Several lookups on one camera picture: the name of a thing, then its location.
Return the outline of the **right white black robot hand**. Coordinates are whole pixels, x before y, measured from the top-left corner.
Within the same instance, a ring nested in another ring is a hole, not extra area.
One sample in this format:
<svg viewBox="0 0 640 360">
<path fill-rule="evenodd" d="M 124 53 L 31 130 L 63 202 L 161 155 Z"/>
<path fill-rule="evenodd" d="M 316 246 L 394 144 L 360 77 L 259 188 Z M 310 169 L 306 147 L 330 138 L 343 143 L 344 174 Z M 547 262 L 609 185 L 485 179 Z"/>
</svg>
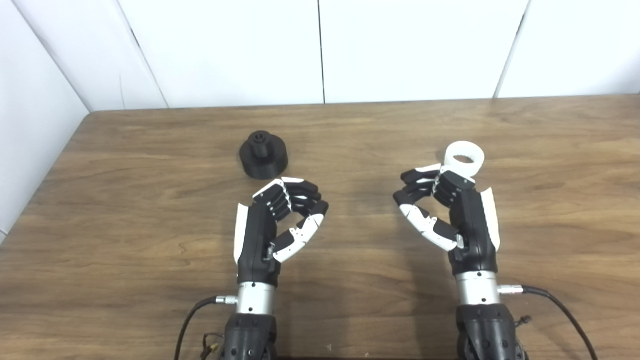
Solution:
<svg viewBox="0 0 640 360">
<path fill-rule="evenodd" d="M 432 164 L 400 174 L 404 187 L 393 194 L 405 219 L 426 240 L 446 251 L 453 276 L 497 273 L 499 224 L 491 188 L 479 192 L 472 175 L 452 165 Z M 449 221 L 418 205 L 434 198 Z"/>
</svg>

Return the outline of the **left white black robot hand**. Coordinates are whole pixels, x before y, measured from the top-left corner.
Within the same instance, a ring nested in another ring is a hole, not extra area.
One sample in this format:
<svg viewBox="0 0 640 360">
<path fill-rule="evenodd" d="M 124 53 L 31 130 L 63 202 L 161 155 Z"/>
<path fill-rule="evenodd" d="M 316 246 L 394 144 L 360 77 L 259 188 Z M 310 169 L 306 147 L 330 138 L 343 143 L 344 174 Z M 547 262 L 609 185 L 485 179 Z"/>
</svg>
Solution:
<svg viewBox="0 0 640 360">
<path fill-rule="evenodd" d="M 234 261 L 237 283 L 278 287 L 282 264 L 307 246 L 321 227 L 329 203 L 303 178 L 275 178 L 237 208 Z"/>
</svg>

